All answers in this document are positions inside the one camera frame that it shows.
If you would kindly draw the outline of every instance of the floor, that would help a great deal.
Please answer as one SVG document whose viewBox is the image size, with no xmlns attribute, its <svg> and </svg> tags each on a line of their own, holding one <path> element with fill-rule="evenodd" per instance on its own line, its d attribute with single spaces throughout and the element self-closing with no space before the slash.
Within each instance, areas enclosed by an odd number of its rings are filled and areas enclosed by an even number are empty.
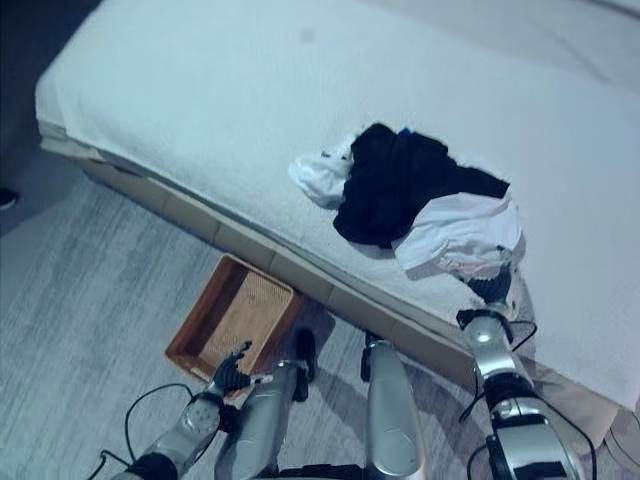
<svg viewBox="0 0 640 480">
<path fill-rule="evenodd" d="M 132 202 L 94 185 L 76 167 L 38 148 L 32 100 L 35 82 L 97 3 L 2 0 L 0 178 L 3 186 L 21 192 L 22 199 L 14 209 L 0 214 L 2 332 L 11 326 L 11 334 L 3 333 L 0 341 L 0 479 L 83 478 L 97 463 L 99 448 L 123 453 L 121 418 L 131 399 L 147 387 L 183 379 L 162 359 L 162 349 L 218 254 Z M 86 208 L 80 208 L 85 201 Z M 107 223 L 82 223 L 87 218 L 103 218 Z M 140 231 L 141 221 L 152 233 L 179 242 L 193 258 L 176 261 L 171 249 L 165 247 L 155 251 L 153 261 L 148 262 L 141 250 L 131 250 L 127 241 L 127 270 L 116 248 L 101 245 L 99 229 L 106 234 L 109 225 L 127 226 L 123 237 L 113 237 L 115 245 L 137 235 L 136 239 L 150 242 L 151 247 L 154 237 Z M 77 222 L 84 225 L 86 235 L 76 241 L 73 228 Z M 113 282 L 105 283 L 104 276 L 87 275 L 84 282 L 93 289 L 86 287 L 85 295 L 80 295 L 79 272 L 93 265 L 96 248 L 104 250 L 99 268 L 113 275 L 109 277 Z M 52 258 L 56 252 L 65 256 Z M 164 275 L 167 269 L 179 281 L 165 284 L 164 290 L 150 290 L 154 283 L 149 279 Z M 132 296 L 123 285 L 135 286 L 140 297 Z M 177 288 L 176 296 L 166 295 L 173 291 L 170 287 Z M 150 298 L 169 302 L 163 304 L 163 311 L 171 315 L 163 317 L 161 327 L 153 322 L 160 313 L 150 306 Z M 113 313 L 115 320 L 105 318 L 105 311 Z M 118 331 L 105 330 L 105 325 L 115 322 L 120 332 L 126 331 L 126 322 L 136 318 L 135 314 L 144 317 L 140 328 L 149 342 L 143 349 L 139 341 L 123 340 Z M 352 358 L 359 351 L 361 333 L 327 316 L 317 305 L 305 315 L 316 323 L 324 322 L 330 333 L 321 354 L 322 370 L 312 390 L 312 402 L 307 410 L 293 413 L 292 435 L 294 440 L 299 439 L 302 433 L 315 429 L 324 435 L 326 445 L 320 448 L 309 442 L 289 441 L 283 459 L 293 464 L 303 458 L 358 461 L 365 387 L 359 382 Z M 55 329 L 42 330 L 53 321 L 58 322 Z M 34 333 L 40 335 L 36 338 L 42 344 L 29 342 Z M 65 340 L 76 333 L 77 337 Z M 100 345 L 96 339 L 104 347 L 96 348 Z M 422 412 L 421 425 L 429 438 L 429 454 L 437 465 L 431 467 L 432 478 L 460 478 L 472 448 L 487 431 L 486 418 L 478 408 L 471 423 L 460 428 L 455 419 L 469 394 L 419 366 L 407 368 Z M 16 371 L 26 376 L 17 376 Z M 34 391 L 39 393 L 37 401 Z M 157 434 L 162 422 L 174 418 L 180 401 L 177 393 L 170 394 L 159 400 L 155 409 L 147 407 L 141 412 L 135 426 L 138 450 Z M 601 478 L 638 478 L 619 467 L 605 448 L 599 450 L 598 459 Z M 476 473 L 477 478 L 486 478 L 486 459 L 479 459 Z M 192 478 L 205 476 L 209 478 L 210 472 L 201 466 Z"/>
</svg>

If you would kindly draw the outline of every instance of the silver robotic arm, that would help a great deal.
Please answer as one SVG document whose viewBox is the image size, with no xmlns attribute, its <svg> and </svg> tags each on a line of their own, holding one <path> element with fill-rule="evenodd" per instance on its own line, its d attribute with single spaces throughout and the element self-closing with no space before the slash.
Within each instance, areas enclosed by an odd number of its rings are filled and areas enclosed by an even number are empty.
<svg viewBox="0 0 640 480">
<path fill-rule="evenodd" d="M 511 350 L 510 310 L 495 302 L 458 315 L 473 357 L 479 390 L 484 390 L 493 435 L 486 439 L 496 480 L 583 479 L 581 464 L 549 420 L 550 408 Z"/>
<path fill-rule="evenodd" d="M 269 381 L 269 376 L 250 377 L 238 371 L 237 362 L 250 345 L 251 342 L 245 342 L 232 352 L 216 370 L 211 382 L 187 404 L 175 425 L 113 480 L 182 478 L 217 433 L 225 412 L 224 396 L 252 383 Z"/>
</svg>

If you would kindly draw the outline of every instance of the gray carpet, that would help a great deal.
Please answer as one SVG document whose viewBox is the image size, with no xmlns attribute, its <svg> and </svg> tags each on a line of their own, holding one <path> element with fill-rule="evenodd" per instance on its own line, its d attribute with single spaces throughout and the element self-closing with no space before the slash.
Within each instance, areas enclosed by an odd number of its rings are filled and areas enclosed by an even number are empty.
<svg viewBox="0 0 640 480">
<path fill-rule="evenodd" d="M 61 207 L 33 267 L 0 325 L 0 476 L 83 479 L 108 448 L 125 456 L 124 413 L 157 385 L 187 381 L 164 359 L 220 252 L 119 194 L 82 178 Z M 321 345 L 317 382 L 295 404 L 282 467 L 359 463 L 363 459 L 366 386 L 359 378 L 361 331 L 309 302 L 299 324 Z M 407 363 L 427 440 L 430 478 L 463 478 L 488 431 L 479 406 L 457 417 L 471 395 Z M 181 391 L 143 403 L 131 422 L 134 450 L 176 418 Z M 212 478 L 220 434 L 187 478 Z M 633 478 L 599 451 L 601 478 Z M 103 475 L 119 471 L 109 461 Z M 486 456 L 474 478 L 487 478 Z"/>
</svg>

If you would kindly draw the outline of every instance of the wooden tray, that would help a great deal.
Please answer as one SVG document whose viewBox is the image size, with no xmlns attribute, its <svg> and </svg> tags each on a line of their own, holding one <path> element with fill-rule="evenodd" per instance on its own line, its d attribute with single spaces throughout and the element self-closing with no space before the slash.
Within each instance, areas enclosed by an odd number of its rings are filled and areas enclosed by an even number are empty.
<svg viewBox="0 0 640 480">
<path fill-rule="evenodd" d="M 224 254 L 165 355 L 190 376 L 208 382 L 236 345 L 251 340 L 240 370 L 264 371 L 302 302 L 290 286 Z"/>
</svg>

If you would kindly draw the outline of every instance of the black joint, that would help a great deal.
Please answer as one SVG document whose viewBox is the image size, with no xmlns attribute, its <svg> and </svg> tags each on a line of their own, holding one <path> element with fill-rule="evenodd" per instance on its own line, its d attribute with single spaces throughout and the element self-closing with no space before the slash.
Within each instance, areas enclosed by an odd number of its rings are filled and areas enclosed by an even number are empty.
<svg viewBox="0 0 640 480">
<path fill-rule="evenodd" d="M 220 424 L 218 428 L 225 433 L 235 431 L 240 425 L 240 410 L 233 405 L 220 407 Z"/>
<path fill-rule="evenodd" d="M 469 325 L 474 319 L 478 317 L 491 317 L 498 320 L 500 322 L 500 325 L 502 325 L 502 329 L 507 335 L 509 343 L 513 342 L 513 330 L 511 330 L 511 325 L 504 316 L 494 310 L 487 310 L 484 308 L 475 310 L 459 310 L 456 314 L 456 320 L 458 321 L 458 325 L 460 325 L 460 328 L 462 330 L 467 328 L 467 325 Z"/>
<path fill-rule="evenodd" d="M 537 397 L 529 381 L 517 373 L 499 373 L 484 382 L 489 411 L 503 400 L 517 397 Z"/>
<path fill-rule="evenodd" d="M 544 425 L 547 423 L 547 418 L 539 413 L 530 413 L 527 415 L 517 415 L 515 417 L 509 417 L 502 419 L 500 416 L 495 416 L 491 419 L 491 426 L 494 430 L 510 427 L 526 427 L 528 425 Z"/>
<path fill-rule="evenodd" d="M 487 450 L 489 451 L 489 465 L 491 465 L 491 473 L 493 478 L 511 478 L 511 470 L 507 463 L 507 458 L 502 450 L 500 441 L 495 436 L 489 436 L 486 439 Z"/>
<path fill-rule="evenodd" d="M 178 480 L 178 471 L 168 457 L 161 453 L 148 453 L 136 460 L 126 472 L 143 480 Z"/>
</svg>

